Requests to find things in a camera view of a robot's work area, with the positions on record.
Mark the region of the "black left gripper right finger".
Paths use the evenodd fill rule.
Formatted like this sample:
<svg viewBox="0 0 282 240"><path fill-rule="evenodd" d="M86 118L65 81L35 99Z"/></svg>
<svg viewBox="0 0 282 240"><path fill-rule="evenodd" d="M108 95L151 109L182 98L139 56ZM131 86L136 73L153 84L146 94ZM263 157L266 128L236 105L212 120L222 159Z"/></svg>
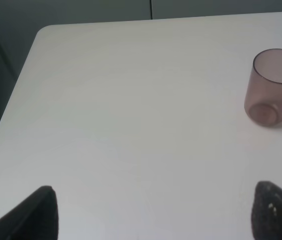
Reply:
<svg viewBox="0 0 282 240"><path fill-rule="evenodd" d="M282 188L270 181L257 183L251 226L256 240L282 240Z"/></svg>

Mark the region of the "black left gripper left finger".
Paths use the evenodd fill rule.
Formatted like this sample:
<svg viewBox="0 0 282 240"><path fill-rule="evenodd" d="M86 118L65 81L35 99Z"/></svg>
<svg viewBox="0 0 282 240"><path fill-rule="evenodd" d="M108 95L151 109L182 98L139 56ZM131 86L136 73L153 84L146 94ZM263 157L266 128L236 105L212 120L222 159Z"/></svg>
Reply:
<svg viewBox="0 0 282 240"><path fill-rule="evenodd" d="M57 198L51 186L41 186L0 218L0 240L56 240Z"/></svg>

